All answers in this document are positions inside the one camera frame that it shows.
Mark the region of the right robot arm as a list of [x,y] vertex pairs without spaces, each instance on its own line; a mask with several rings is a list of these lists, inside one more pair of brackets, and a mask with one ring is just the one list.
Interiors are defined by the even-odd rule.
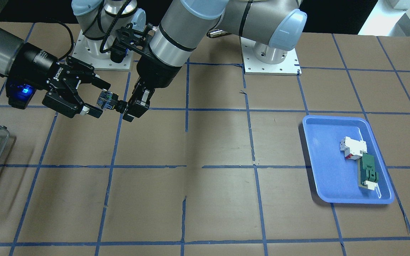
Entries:
[[[0,13],[7,4],[0,0]],[[130,29],[144,21],[144,11],[136,1],[74,0],[72,7],[81,25],[77,42],[62,57],[25,42],[0,28],[0,76],[7,78],[5,94],[13,108],[25,109],[37,91],[45,91],[42,104],[73,118],[90,115],[99,118],[104,110],[116,110],[127,121],[149,109],[150,91],[137,84],[129,101],[120,100],[110,84],[96,70],[128,70],[132,55],[124,48],[110,50],[114,29],[127,22]],[[117,64],[115,57],[123,60]]]

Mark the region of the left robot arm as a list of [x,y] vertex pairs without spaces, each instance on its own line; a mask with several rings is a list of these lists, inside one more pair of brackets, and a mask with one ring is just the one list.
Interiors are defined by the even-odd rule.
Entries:
[[118,111],[125,121],[140,118],[156,89],[168,87],[206,33],[221,29],[270,48],[290,51],[300,39],[307,15],[295,0],[174,0],[153,35],[135,23],[117,30],[113,47],[140,54],[139,78]]

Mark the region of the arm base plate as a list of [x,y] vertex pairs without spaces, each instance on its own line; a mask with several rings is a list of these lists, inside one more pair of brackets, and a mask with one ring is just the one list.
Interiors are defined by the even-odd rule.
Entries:
[[115,63],[110,58],[110,52],[99,52],[100,43],[101,41],[86,38],[83,31],[80,31],[72,56],[92,65],[96,71],[130,71],[133,60],[132,51],[127,51],[121,63]]
[[299,76],[302,74],[295,49],[271,48],[241,37],[244,71],[248,75]]

